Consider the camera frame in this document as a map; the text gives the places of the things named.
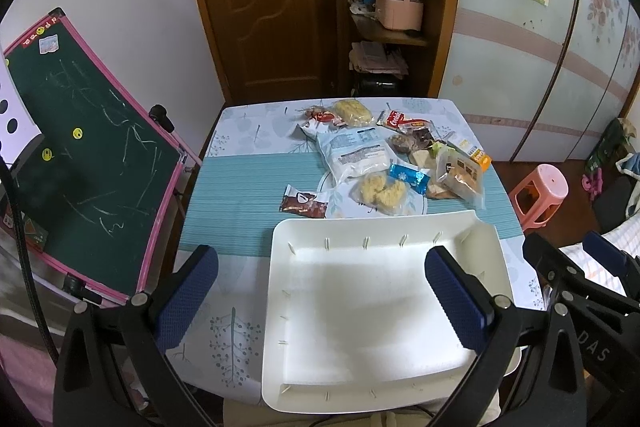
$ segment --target white plastic food bag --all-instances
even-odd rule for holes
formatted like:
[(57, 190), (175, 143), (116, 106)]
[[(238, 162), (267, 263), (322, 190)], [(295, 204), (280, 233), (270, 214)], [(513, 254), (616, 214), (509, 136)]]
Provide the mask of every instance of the white plastic food bag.
[(391, 165), (388, 146), (375, 127), (318, 134), (318, 147), (336, 184), (347, 178), (385, 171)]

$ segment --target sticker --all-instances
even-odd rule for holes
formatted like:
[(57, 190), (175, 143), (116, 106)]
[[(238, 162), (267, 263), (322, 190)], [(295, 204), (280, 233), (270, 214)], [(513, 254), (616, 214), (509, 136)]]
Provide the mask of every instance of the sticker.
[(50, 37), (44, 37), (38, 41), (40, 45), (40, 54), (44, 55), (47, 53), (56, 52), (59, 49), (58, 46), (58, 36), (52, 35)]

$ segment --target corner shelf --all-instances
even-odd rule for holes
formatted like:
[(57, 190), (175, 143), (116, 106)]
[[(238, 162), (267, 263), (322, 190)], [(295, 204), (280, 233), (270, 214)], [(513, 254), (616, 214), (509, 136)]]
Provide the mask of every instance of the corner shelf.
[(351, 14), (358, 32), (363, 39), (384, 44), (403, 44), (405, 46), (421, 46), (426, 48), (430, 42), (423, 36), (411, 37), (398, 30), (387, 30), (380, 22), (365, 15)]

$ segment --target table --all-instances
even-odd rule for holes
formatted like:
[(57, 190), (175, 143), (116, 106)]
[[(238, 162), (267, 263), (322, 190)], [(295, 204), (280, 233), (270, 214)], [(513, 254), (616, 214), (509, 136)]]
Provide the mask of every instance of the table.
[[(197, 244), (216, 248), (220, 273), (178, 347), (167, 356), (186, 382), (224, 398), (260, 402), (262, 339), (266, 317), (271, 232), (293, 217), (278, 211), (287, 184), (299, 190), (333, 186), (316, 144), (297, 128), (302, 110), (334, 100), (297, 100), (226, 108), (211, 137), (194, 187), (174, 269)], [(398, 109), (428, 118), (443, 132), (455, 130), (478, 144), (450, 100), (360, 98), (373, 114)], [(393, 132), (379, 127), (380, 133)], [(334, 190), (327, 217), (374, 215), (346, 196), (348, 185)], [(495, 170), (484, 176), (488, 208), (478, 216), (494, 224), (500, 237), (514, 302), (542, 309), (535, 270), (522, 257), (524, 236)], [(417, 214), (470, 208), (460, 200), (419, 196)]]

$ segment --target chalkboard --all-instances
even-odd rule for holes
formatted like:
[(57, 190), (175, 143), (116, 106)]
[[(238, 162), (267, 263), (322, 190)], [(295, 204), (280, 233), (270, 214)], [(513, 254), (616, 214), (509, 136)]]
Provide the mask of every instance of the chalkboard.
[[(135, 46), (126, 36), (113, 39)], [(61, 9), (5, 57), (44, 134), (17, 181), (22, 210), (49, 233), (45, 260), (108, 295), (132, 295), (146, 280), (181, 153)]]

